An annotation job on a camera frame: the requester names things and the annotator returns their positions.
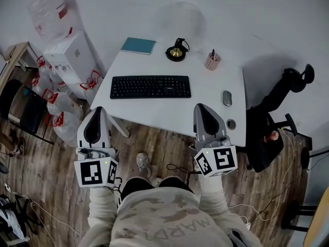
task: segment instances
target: person's left arm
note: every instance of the person's left arm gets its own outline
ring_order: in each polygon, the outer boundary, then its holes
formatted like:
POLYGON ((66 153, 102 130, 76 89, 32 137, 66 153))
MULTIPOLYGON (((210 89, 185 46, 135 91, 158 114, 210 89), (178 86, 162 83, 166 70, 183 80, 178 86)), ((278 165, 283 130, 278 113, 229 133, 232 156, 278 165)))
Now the person's left arm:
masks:
POLYGON ((79 247, 108 246, 116 217, 114 193, 108 188, 91 188, 88 217, 90 229, 79 247))

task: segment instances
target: white sneaker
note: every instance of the white sneaker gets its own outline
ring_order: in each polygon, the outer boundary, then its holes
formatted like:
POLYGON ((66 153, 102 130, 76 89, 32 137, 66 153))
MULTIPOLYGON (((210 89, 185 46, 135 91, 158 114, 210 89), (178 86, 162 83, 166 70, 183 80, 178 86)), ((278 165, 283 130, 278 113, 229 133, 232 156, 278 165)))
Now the white sneaker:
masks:
POLYGON ((143 168, 145 168, 148 172, 148 178, 151 176, 151 170, 149 168, 149 159, 148 156, 145 153, 139 153, 136 156, 136 163, 139 168, 139 171, 141 171, 143 168))
POLYGON ((159 187, 161 181, 162 181, 162 178, 159 178, 159 177, 155 178, 152 182, 152 186, 159 187))

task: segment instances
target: black keyboard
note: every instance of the black keyboard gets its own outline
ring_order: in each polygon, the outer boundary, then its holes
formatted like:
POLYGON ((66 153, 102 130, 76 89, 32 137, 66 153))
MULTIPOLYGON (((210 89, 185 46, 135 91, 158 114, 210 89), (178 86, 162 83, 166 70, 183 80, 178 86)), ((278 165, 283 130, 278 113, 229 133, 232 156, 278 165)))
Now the black keyboard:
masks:
POLYGON ((188 76, 113 77, 111 99, 191 98, 188 76))

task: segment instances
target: white desk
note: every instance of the white desk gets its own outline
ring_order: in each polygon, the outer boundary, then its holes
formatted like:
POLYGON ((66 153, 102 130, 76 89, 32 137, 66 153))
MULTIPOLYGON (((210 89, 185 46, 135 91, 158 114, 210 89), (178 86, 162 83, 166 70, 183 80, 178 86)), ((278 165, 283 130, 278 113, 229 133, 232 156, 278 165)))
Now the white desk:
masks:
MULTIPOLYGON (((211 72, 204 67, 206 55, 188 52, 182 62, 167 59, 167 46, 155 43, 150 55, 131 52, 118 53, 107 72, 94 99, 91 109, 105 108, 111 116, 168 131, 195 136, 193 132, 193 109, 203 103, 216 111, 226 122, 234 119, 236 129, 227 129, 231 142, 245 146, 246 102, 242 69, 224 60, 211 72), (109 98, 112 78, 127 75, 186 75, 190 78, 191 98, 182 99, 122 99, 109 98), (232 106, 223 104, 223 91, 232 93, 232 106)), ((109 116, 125 136, 127 130, 120 121, 109 116)))

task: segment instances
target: wooden floor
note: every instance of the wooden floor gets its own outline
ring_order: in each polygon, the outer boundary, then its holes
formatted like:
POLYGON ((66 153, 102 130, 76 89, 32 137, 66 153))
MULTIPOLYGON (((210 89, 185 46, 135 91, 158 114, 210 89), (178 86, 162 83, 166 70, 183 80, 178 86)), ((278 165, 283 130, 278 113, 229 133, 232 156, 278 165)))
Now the wooden floor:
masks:
MULTIPOLYGON (((22 70, 16 69, 11 77, 27 82, 31 76, 31 73, 24 73, 22 70)), ((12 107, 13 113, 17 117, 19 117, 21 103, 24 102, 25 98, 23 96, 18 98, 17 103, 12 107)), ((166 166, 173 163, 192 170, 192 154, 188 146, 193 143, 193 138, 128 121, 124 123, 131 133, 129 138, 123 137, 116 129, 111 130, 112 144, 120 151, 119 170, 123 183, 138 171, 135 158, 136 154, 141 151, 145 151, 151 160, 153 165, 152 177, 158 175, 164 178, 168 175, 177 175, 182 179, 186 178, 184 173, 178 170, 169 171, 166 166)), ((14 128, 14 126, 2 121, 0 130, 3 133, 8 135, 10 128, 14 128)), ((45 118, 42 126, 40 126, 39 134, 42 135, 44 129, 45 118)), ((251 231, 260 238, 264 246, 287 245, 291 231, 280 229, 281 217, 291 200, 297 199, 302 202, 305 194, 307 174, 302 172, 299 158, 301 149, 307 146, 307 141, 303 137, 293 137, 292 134, 286 133, 294 144, 295 160, 286 175, 283 189, 288 183, 292 181, 293 183, 281 195, 280 205, 274 217, 265 222, 257 217, 251 225, 251 231)), ((19 129, 17 129, 17 134, 25 138, 26 155, 8 159, 6 155, 2 154, 10 169, 8 175, 0 174, 3 182, 6 182, 12 190, 20 194, 29 195, 57 219, 70 224, 82 235, 85 235, 88 231, 89 191, 79 188, 75 177, 74 160, 77 159, 75 148, 66 146, 51 128, 47 129, 45 138, 54 141, 54 146, 21 132, 19 129)), ((289 140, 284 134, 282 136, 285 144, 283 151, 277 160, 261 173, 247 170, 246 155, 238 154, 238 169, 223 177, 229 206, 244 203, 253 205, 258 211, 261 211, 273 196, 280 193, 283 175, 293 160, 293 149, 289 140)), ((199 193, 200 188, 196 175, 191 175, 190 187, 196 194, 199 193)), ((13 198, 2 185, 0 185, 1 193, 13 198)), ((261 214, 263 219, 272 216, 278 199, 279 197, 276 197, 267 210, 261 214)), ((81 240, 80 236, 67 226, 54 220, 37 206, 34 208, 58 247, 78 246, 81 240)), ((256 216, 255 211, 247 206, 235 207, 231 211, 246 216, 249 221, 252 221, 256 216)), ((36 217, 31 208, 29 208, 29 213, 36 217)), ((38 236, 28 231, 31 237, 30 246, 54 246, 45 229, 37 228, 37 230, 38 236)))

